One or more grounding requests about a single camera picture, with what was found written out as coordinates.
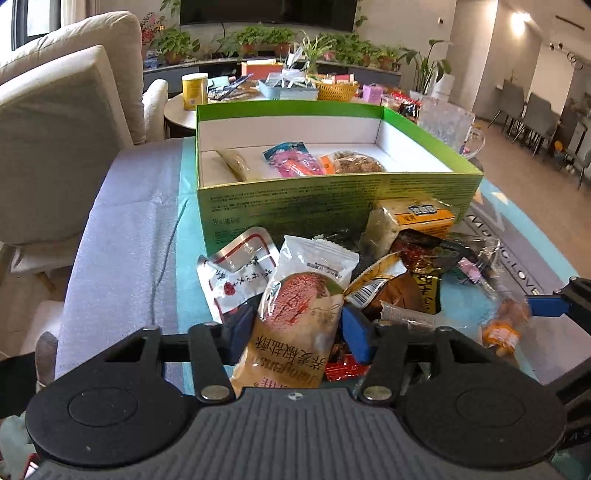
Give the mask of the yellow tin can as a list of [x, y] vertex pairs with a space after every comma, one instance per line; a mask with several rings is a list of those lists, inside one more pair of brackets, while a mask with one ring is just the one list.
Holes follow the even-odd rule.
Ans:
[[208, 74], [191, 73], [181, 77], [183, 109], [194, 111], [198, 105], [208, 102]]

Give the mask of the yellow wicker basket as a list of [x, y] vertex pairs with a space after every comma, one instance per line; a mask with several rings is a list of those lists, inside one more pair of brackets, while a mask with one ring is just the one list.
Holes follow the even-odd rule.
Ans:
[[356, 82], [328, 84], [315, 81], [319, 101], [349, 102], [356, 96], [359, 84]]

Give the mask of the white red snack sachet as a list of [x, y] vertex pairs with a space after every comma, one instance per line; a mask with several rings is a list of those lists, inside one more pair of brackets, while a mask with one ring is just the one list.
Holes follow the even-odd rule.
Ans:
[[200, 256], [197, 276], [213, 320], [224, 323], [250, 298], [263, 294], [279, 257], [263, 227], [247, 229], [211, 257]]

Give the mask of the green cardboard box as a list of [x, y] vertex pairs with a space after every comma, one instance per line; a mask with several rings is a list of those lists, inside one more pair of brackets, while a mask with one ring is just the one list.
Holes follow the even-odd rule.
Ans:
[[[378, 172], [284, 176], [267, 150], [301, 142], [311, 158], [338, 152], [378, 161]], [[366, 103], [246, 101], [200, 105], [195, 126], [197, 201], [207, 253], [260, 226], [281, 241], [365, 229], [379, 200], [435, 199], [464, 216], [482, 172], [391, 109]]]

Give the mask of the pink blue snack packet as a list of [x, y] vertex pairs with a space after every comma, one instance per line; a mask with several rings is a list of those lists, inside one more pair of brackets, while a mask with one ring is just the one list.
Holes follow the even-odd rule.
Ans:
[[283, 178], [324, 175], [317, 158], [302, 142], [283, 142], [263, 152], [266, 163]]

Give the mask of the red snack wrapper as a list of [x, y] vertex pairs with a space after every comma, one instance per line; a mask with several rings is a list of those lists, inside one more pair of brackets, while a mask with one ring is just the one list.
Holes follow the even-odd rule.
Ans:
[[368, 370], [369, 366], [356, 361], [345, 343], [335, 343], [325, 366], [325, 380], [337, 382], [359, 378], [365, 375]]

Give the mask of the orange storage box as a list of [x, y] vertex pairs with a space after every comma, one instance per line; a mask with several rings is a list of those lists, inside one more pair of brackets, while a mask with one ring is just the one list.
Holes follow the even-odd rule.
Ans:
[[252, 81], [266, 80], [271, 73], [283, 72], [283, 63], [276, 59], [246, 60], [242, 61], [240, 68], [242, 68], [242, 77]]

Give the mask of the blue plastic tray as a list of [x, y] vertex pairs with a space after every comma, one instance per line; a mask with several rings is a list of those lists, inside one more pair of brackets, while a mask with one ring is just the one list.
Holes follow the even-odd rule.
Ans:
[[267, 100], [305, 100], [318, 99], [318, 89], [308, 87], [280, 87], [269, 86], [263, 80], [259, 80], [259, 92]]

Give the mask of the orange cracker packet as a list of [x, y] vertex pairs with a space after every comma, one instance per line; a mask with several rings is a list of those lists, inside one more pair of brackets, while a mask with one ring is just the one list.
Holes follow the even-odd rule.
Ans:
[[397, 237], [402, 230], [415, 230], [443, 238], [456, 223], [452, 209], [438, 200], [380, 200], [370, 211], [367, 231]]

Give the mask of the round white coffee table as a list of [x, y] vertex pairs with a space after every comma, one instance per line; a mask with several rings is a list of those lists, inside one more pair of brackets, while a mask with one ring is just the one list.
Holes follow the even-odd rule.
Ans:
[[[359, 98], [353, 98], [353, 100], [349, 102], [321, 100], [269, 100], [259, 94], [243, 101], [211, 101], [207, 104], [207, 107], [212, 107], [214, 105], [229, 107], [238, 106], [240, 112], [245, 112], [245, 106], [254, 102], [266, 102], [271, 104], [271, 107], [254, 108], [256, 113], [263, 113], [265, 115], [273, 113], [304, 113], [311, 115], [328, 113], [337, 116], [349, 115], [377, 119], [383, 118], [383, 108], [381, 106], [363, 102]], [[185, 110], [181, 95], [176, 95], [166, 102], [164, 107], [164, 119], [166, 124], [170, 127], [170, 132], [173, 137], [193, 136], [195, 134], [195, 128], [197, 128], [197, 111], [195, 109]]]

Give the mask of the clear glass mug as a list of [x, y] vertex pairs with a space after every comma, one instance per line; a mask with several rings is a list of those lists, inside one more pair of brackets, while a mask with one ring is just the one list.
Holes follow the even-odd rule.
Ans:
[[468, 160], [476, 158], [486, 144], [475, 122], [476, 115], [462, 107], [430, 96], [420, 101], [418, 125]]

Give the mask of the beige buckwheat cake packet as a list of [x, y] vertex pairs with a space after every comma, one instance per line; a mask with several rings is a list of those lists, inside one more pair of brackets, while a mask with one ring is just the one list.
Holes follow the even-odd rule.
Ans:
[[284, 237], [252, 336], [230, 377], [247, 387], [317, 388], [335, 342], [358, 253], [325, 239]]

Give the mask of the dark brown snack packet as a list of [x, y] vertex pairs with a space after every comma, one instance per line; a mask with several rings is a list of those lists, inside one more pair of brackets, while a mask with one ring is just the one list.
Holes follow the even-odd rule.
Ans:
[[467, 245], [441, 239], [417, 230], [401, 230], [389, 248], [397, 254], [417, 283], [428, 313], [441, 311], [443, 275], [462, 259], [476, 261], [476, 253]]

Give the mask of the pink small box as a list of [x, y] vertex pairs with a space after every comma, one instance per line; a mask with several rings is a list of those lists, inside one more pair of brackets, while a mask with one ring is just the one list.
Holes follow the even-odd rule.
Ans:
[[380, 105], [385, 88], [382, 85], [366, 84], [363, 85], [362, 99], [363, 102]]

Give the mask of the black wall television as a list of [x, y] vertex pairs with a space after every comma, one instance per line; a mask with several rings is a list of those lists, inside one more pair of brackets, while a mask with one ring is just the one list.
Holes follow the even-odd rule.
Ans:
[[180, 24], [266, 23], [352, 31], [356, 0], [193, 0], [180, 2]]

